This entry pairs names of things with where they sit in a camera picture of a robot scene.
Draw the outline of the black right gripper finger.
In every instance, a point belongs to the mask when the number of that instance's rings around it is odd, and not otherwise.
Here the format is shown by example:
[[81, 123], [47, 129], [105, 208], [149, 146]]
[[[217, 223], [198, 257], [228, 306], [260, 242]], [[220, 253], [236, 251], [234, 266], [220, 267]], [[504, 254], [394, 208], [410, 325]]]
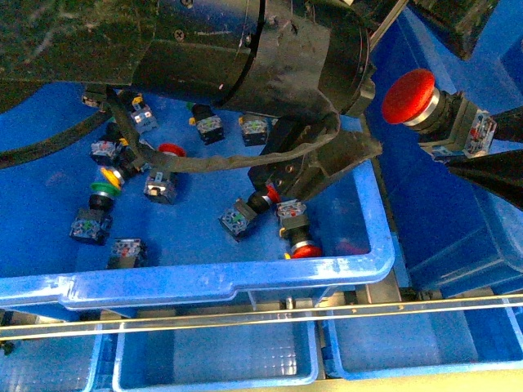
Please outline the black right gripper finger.
[[479, 158], [459, 159], [447, 164], [450, 173], [500, 197], [522, 210], [522, 150]]
[[523, 142], [523, 107], [509, 109], [490, 116], [497, 124], [494, 132], [495, 140]]

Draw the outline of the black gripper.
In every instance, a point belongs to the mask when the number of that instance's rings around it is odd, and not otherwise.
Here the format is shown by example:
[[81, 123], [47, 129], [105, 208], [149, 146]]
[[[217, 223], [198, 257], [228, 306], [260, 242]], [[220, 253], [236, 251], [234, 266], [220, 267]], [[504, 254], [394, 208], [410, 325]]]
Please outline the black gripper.
[[264, 163], [248, 172], [255, 189], [271, 183], [283, 196], [307, 200], [382, 153], [372, 136], [341, 125], [343, 114], [356, 118], [372, 102], [371, 78], [345, 87], [340, 78], [278, 77], [267, 87], [286, 106], [261, 152]]

